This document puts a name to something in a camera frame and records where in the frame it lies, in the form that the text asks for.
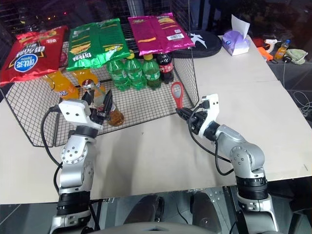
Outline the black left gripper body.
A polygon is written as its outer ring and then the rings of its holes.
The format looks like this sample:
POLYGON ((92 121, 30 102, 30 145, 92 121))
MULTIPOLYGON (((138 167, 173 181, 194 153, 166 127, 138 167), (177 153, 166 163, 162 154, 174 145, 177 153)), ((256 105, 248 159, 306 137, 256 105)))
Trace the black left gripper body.
POLYGON ((104 121, 108 119, 108 112, 107 111, 99 111, 95 108, 90 109, 90 120, 94 123, 102 125, 104 121))

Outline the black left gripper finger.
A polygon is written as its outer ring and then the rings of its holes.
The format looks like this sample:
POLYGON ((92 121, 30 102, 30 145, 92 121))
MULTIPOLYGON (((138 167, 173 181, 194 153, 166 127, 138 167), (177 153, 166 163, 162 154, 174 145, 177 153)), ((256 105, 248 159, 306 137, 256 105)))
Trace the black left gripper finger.
POLYGON ((105 95, 104 101, 103 101, 103 113, 104 113, 104 118, 106 120, 110 120, 110 112, 111 112, 111 108, 113 105, 113 94, 111 89, 107 92, 107 94, 105 95))
POLYGON ((81 99, 86 101, 90 107, 94 107, 93 96, 89 94, 88 92, 85 92, 81 99))

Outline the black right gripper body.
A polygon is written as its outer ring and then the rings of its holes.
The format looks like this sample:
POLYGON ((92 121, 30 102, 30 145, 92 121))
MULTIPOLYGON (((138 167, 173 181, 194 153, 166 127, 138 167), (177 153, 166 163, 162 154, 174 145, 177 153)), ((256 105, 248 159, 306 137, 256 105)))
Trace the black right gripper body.
POLYGON ((207 118, 207 113, 204 111, 195 112, 193 117, 189 119, 191 132, 198 135, 199 130, 207 118))

